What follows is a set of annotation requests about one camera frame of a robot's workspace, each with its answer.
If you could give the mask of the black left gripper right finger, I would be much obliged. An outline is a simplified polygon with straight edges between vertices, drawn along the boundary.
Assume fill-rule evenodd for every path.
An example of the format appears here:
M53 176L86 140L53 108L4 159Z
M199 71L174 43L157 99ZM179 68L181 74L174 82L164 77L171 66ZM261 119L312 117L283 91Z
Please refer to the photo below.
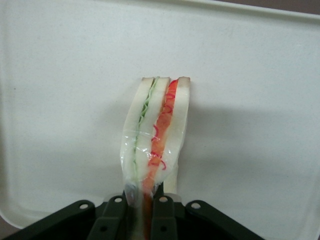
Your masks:
M178 239L174 201L168 195L160 196L153 200L150 239Z

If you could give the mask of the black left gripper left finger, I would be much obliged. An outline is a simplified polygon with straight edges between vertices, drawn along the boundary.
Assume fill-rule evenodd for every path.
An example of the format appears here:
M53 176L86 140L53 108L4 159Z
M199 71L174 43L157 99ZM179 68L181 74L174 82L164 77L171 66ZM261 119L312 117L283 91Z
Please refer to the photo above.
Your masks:
M127 238L126 213L127 200L124 195L109 199L102 209L88 236L88 240L125 240Z

